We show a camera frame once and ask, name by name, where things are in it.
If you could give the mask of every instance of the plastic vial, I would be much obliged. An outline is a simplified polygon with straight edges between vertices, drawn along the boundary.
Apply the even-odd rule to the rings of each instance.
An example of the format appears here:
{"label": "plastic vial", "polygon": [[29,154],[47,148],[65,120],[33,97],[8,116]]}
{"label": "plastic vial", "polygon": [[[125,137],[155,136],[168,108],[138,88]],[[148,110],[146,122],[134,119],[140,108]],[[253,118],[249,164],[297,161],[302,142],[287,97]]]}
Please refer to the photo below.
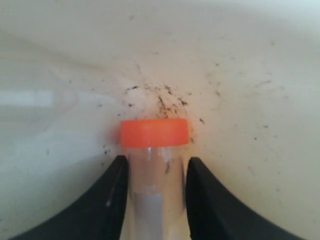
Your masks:
{"label": "plastic vial", "polygon": [[187,239],[180,147],[189,142],[187,120],[125,120],[120,138],[130,166],[131,239]]}

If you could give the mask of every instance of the white surface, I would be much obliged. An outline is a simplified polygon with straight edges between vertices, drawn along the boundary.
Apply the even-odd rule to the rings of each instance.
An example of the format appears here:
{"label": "white surface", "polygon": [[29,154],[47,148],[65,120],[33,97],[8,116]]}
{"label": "white surface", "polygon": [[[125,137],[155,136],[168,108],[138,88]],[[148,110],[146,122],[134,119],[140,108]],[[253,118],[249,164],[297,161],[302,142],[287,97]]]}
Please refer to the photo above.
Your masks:
{"label": "white surface", "polygon": [[319,239],[319,1],[252,2],[1,1],[0,239],[79,197],[159,96],[237,197]]}

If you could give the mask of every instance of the sample tube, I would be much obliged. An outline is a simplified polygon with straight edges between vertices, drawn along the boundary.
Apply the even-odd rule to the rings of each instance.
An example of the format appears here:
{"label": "sample tube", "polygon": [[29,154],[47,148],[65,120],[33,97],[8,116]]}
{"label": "sample tube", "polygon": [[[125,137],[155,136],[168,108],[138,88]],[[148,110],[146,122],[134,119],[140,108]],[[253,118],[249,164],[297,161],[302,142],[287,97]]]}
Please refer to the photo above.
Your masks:
{"label": "sample tube", "polygon": [[189,142],[187,120],[125,120],[120,138],[130,166],[131,239],[187,239],[188,231],[181,226],[185,211],[181,146]]}

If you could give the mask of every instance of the white basin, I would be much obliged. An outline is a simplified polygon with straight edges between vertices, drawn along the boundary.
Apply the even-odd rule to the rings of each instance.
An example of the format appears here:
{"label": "white basin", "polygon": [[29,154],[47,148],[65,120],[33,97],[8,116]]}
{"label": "white basin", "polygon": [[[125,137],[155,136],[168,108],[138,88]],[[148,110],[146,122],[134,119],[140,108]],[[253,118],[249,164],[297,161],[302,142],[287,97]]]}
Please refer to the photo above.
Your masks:
{"label": "white basin", "polygon": [[83,194],[119,153],[120,120],[166,115],[189,119],[191,154],[241,201],[318,240],[319,7],[1,1],[0,240]]}

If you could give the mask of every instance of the orange cap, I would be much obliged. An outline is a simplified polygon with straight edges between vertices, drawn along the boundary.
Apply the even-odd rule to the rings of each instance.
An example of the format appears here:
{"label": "orange cap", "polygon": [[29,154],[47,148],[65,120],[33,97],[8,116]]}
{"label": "orange cap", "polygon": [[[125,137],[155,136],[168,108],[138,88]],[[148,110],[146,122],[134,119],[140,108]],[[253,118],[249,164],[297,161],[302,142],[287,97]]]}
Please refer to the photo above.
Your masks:
{"label": "orange cap", "polygon": [[120,139],[127,148],[180,146],[189,142],[188,122],[183,118],[124,120]]}

